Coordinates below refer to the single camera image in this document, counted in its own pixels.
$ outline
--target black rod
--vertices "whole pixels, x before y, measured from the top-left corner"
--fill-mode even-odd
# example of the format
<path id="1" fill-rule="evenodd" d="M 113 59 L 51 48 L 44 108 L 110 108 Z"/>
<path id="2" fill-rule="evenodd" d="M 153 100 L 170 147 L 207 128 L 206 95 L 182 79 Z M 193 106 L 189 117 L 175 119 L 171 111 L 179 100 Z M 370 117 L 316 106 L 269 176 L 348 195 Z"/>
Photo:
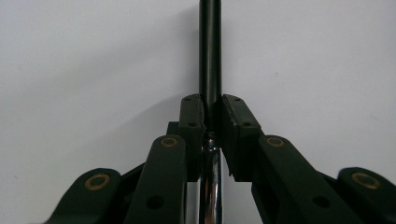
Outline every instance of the black rod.
<path id="1" fill-rule="evenodd" d="M 205 126 L 219 126 L 221 105 L 221 2 L 200 1 L 200 94 L 205 107 Z"/>

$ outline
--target white background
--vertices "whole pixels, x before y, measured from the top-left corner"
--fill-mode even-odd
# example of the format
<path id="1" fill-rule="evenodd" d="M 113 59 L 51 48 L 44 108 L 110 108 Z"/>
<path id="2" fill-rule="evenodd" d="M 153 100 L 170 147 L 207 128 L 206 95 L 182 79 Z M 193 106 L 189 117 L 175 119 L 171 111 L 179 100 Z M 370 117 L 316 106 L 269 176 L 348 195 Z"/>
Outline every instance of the white background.
<path id="1" fill-rule="evenodd" d="M 43 222 L 81 174 L 145 161 L 198 92 L 198 9 L 0 2 L 0 223 Z M 223 0 L 223 92 L 319 171 L 396 183 L 395 12 L 393 0 Z M 260 223 L 249 188 L 225 178 L 224 223 Z"/>

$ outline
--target metal rod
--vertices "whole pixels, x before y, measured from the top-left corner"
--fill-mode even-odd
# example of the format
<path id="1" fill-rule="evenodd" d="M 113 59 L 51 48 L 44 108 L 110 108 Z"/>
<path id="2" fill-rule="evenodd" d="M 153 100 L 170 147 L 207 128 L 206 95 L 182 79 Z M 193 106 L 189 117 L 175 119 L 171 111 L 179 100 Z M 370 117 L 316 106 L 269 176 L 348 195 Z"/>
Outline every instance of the metal rod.
<path id="1" fill-rule="evenodd" d="M 221 100 L 221 2 L 200 1 L 200 94 L 208 132 L 219 127 Z"/>
<path id="2" fill-rule="evenodd" d="M 220 144 L 221 125 L 221 2 L 200 1 L 200 94 L 206 134 L 202 147 L 199 223 L 222 223 Z"/>
<path id="3" fill-rule="evenodd" d="M 204 141 L 202 161 L 199 223 L 221 224 L 220 147 L 219 142 L 213 136 Z"/>

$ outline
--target shiny metal surface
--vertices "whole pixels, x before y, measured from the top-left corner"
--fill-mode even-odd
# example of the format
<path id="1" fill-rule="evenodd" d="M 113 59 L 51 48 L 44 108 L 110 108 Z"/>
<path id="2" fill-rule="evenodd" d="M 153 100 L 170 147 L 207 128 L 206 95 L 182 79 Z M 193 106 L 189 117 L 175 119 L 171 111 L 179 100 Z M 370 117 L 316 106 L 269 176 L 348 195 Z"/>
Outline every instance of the shiny metal surface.
<path id="1" fill-rule="evenodd" d="M 220 224 L 222 221 L 221 162 L 219 143 L 212 137 L 204 140 L 199 223 Z"/>

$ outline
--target hole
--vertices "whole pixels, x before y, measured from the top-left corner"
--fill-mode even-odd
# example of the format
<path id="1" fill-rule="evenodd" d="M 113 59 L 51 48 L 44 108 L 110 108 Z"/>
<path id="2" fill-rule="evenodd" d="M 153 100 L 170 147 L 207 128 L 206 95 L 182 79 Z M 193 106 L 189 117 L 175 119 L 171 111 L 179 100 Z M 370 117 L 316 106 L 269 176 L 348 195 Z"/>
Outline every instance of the hole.
<path id="1" fill-rule="evenodd" d="M 85 181 L 85 188 L 88 190 L 102 189 L 110 183 L 110 176 L 107 174 L 93 175 Z"/>
<path id="2" fill-rule="evenodd" d="M 93 179 L 93 180 L 91 181 L 91 185 L 93 185 L 93 186 L 99 186 L 99 185 L 105 183 L 105 180 L 106 180 L 106 179 L 105 179 L 104 177 L 98 176 L 98 177 L 96 177 L 95 179 Z"/>
<path id="3" fill-rule="evenodd" d="M 312 202 L 319 207 L 328 208 L 330 207 L 330 202 L 327 198 L 323 196 L 318 196 L 312 199 Z"/>
<path id="4" fill-rule="evenodd" d="M 163 199 L 163 197 L 152 196 L 151 198 L 148 199 L 147 206 L 149 209 L 155 210 L 161 208 L 164 202 L 165 200 Z"/>
<path id="5" fill-rule="evenodd" d="M 163 147 L 174 147 L 175 145 L 177 145 L 177 140 L 176 140 L 176 138 L 165 137 L 165 138 L 161 141 L 161 146 L 163 146 Z"/>
<path id="6" fill-rule="evenodd" d="M 275 137 L 268 138 L 267 143 L 273 147 L 283 147 L 283 145 L 285 145 L 281 139 Z"/>
<path id="7" fill-rule="evenodd" d="M 367 189 L 378 189 L 381 186 L 377 179 L 362 172 L 354 173 L 352 179 Z"/>

